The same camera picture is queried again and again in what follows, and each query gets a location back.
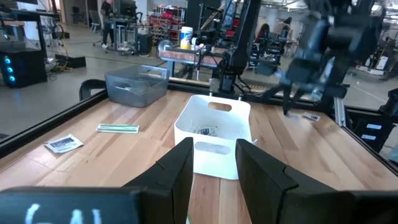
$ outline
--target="black box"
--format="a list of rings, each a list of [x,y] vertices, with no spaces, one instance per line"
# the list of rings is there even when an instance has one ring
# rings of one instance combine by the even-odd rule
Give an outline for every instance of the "black box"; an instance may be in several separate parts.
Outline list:
[[[52,32],[51,36],[53,39],[70,39],[68,32]]]
[[[354,133],[379,153],[395,125],[385,121],[359,120],[354,123]]]
[[[138,34],[139,53],[149,54],[152,50],[152,34]]]
[[[55,54],[55,59],[60,61],[60,65],[64,65],[65,63],[68,63],[67,67],[70,67],[70,68],[86,67],[86,57],[84,57],[84,56],[74,57],[74,56],[70,56],[70,55],[66,56],[66,55]]]
[[[37,49],[1,49],[0,70],[10,88],[22,88],[47,82],[44,53]]]

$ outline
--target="floor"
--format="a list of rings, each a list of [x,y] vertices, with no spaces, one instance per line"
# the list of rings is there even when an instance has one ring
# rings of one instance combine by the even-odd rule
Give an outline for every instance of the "floor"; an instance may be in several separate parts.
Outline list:
[[[73,69],[52,77],[52,81],[47,83],[21,89],[10,89],[0,85],[0,134],[17,134],[78,103],[78,89],[84,80],[104,79],[106,72],[131,65],[144,64],[160,67],[167,65],[157,58],[122,57],[115,52],[106,54],[99,44],[96,47],[92,45],[92,42],[99,40],[100,37],[91,33],[89,28],[78,26],[65,26],[65,28],[71,35],[71,39],[65,41],[68,54],[84,55],[86,68]],[[50,47],[47,51],[49,55],[65,52],[63,48],[58,47]],[[283,58],[281,67],[286,69],[289,62],[290,59]],[[203,70],[200,76],[201,80],[207,80],[210,77],[210,71]],[[245,72],[243,78],[269,83],[279,81],[277,77],[265,77],[253,72]],[[350,71],[345,78],[345,83],[351,85],[345,98],[346,105],[378,109],[387,101],[387,92],[398,86],[398,79],[384,82],[363,72]],[[398,130],[395,128],[386,142],[385,153],[397,144],[397,138]]]

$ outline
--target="person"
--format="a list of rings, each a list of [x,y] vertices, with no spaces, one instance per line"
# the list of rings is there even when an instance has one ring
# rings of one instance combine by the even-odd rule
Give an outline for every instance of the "person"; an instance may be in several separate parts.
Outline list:
[[[254,43],[259,43],[260,39],[265,36],[266,33],[269,32],[269,25],[268,24],[263,24],[260,28],[260,31],[257,33],[257,37],[254,40]]]
[[[387,52],[387,62],[386,62],[386,70],[384,71],[384,75],[380,78],[380,80],[387,81],[391,78],[396,77],[398,74],[394,67],[396,66],[397,60],[395,58],[395,40],[390,37],[386,37],[385,41],[382,43],[383,52]]]
[[[288,32],[287,37],[289,39],[292,39],[293,29],[290,26],[291,22],[292,22],[292,18],[291,17],[285,19],[285,21],[283,21],[283,22],[280,22],[275,27],[275,33],[280,34],[283,30],[287,30],[287,32]]]
[[[112,4],[113,4],[113,0],[105,0],[102,3],[101,14],[104,17],[104,21],[109,19],[110,17],[114,16],[114,13],[112,10]],[[106,44],[108,42],[108,34],[111,37],[111,46],[113,46],[113,44],[114,44],[113,29],[111,26],[112,26],[111,24],[104,22],[104,33],[102,36],[102,48],[108,48],[108,45]]]

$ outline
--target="white plastic bin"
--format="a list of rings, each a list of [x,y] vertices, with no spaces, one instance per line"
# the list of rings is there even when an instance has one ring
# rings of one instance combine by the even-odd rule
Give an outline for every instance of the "white plastic bin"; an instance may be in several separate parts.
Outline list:
[[[210,103],[230,105],[230,111],[215,110]],[[194,95],[174,124],[175,144],[186,137],[193,137],[195,147],[193,171],[230,180],[238,179],[235,147],[238,138],[251,141],[249,127],[250,104],[218,98]],[[195,134],[200,126],[215,127],[216,136]]]

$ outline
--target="wooden table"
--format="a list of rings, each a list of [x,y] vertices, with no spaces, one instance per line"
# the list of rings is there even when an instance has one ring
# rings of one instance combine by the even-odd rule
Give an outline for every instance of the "wooden table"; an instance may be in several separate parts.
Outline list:
[[[174,147],[174,122],[190,96],[169,91],[146,108],[104,100],[1,159],[0,189],[122,186]],[[287,118],[277,106],[251,106],[251,133],[259,147],[304,174],[338,190],[398,189],[398,178],[326,115],[313,122]],[[138,124],[140,133],[99,133],[100,123]],[[85,145],[65,154],[44,148],[67,134]],[[250,223],[237,180],[195,174],[189,213],[193,223]]]
[[[215,48],[214,53],[216,54],[222,54],[225,51],[225,49],[221,48]],[[162,50],[159,51],[159,57],[162,60],[167,61],[167,71],[170,73],[170,76],[172,77],[174,75],[174,68],[175,68],[175,63],[180,62],[180,63],[188,63],[188,64],[196,64],[199,61],[199,55],[196,54],[194,50],[191,52],[178,52],[178,51],[173,51],[173,50]],[[201,60],[201,64],[203,66],[207,67],[217,67],[218,63],[222,60],[221,57],[219,56],[204,56],[203,59]]]

